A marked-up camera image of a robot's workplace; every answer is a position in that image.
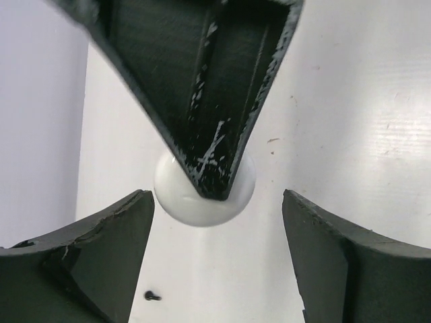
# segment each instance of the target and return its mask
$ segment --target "white ball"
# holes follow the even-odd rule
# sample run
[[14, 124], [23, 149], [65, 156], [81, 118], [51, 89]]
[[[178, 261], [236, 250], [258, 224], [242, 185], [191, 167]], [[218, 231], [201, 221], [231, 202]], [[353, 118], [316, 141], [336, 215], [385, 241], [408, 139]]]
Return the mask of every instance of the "white ball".
[[193, 227], [223, 224], [244, 210], [255, 190], [256, 170], [245, 151], [226, 201], [201, 197], [170, 151], [159, 160], [154, 191], [162, 208], [174, 219]]

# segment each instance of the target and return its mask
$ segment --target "dark green plastic piece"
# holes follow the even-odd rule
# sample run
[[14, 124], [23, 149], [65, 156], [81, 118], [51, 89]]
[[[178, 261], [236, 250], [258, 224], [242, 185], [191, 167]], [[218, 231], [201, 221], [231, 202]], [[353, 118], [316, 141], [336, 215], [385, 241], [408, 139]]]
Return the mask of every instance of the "dark green plastic piece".
[[127, 323], [154, 214], [151, 192], [0, 248], [0, 322]]
[[430, 323], [431, 250], [286, 191], [284, 225], [306, 323]]
[[50, 2], [117, 68], [198, 193], [226, 200], [302, 0]]

